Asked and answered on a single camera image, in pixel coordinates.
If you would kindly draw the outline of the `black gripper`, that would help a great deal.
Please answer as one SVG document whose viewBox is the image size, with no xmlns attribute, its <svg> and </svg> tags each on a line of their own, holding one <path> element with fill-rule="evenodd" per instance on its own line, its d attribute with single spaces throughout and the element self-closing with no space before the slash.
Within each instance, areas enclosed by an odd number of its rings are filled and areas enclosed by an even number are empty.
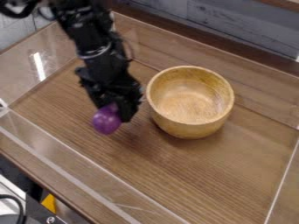
<svg viewBox="0 0 299 224">
<path fill-rule="evenodd" d="M 79 58 L 84 66 L 76 69 L 76 75 L 95 106 L 101 109 L 117 102 L 121 120 L 130 123 L 143 96 L 141 82 L 129 72 L 131 59 L 123 53 Z"/>
</svg>

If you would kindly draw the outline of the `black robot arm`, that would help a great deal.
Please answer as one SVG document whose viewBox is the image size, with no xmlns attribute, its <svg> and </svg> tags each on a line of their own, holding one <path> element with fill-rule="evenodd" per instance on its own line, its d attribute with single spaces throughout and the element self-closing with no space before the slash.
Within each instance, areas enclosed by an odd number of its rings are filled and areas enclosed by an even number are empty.
<svg viewBox="0 0 299 224">
<path fill-rule="evenodd" d="M 76 46 L 84 66 L 79 83 L 98 108 L 117 105 L 121 121 L 134 118 L 142 103 L 142 85 L 130 74 L 133 59 L 115 29 L 111 10 L 101 0 L 51 0 L 51 13 Z"/>
</svg>

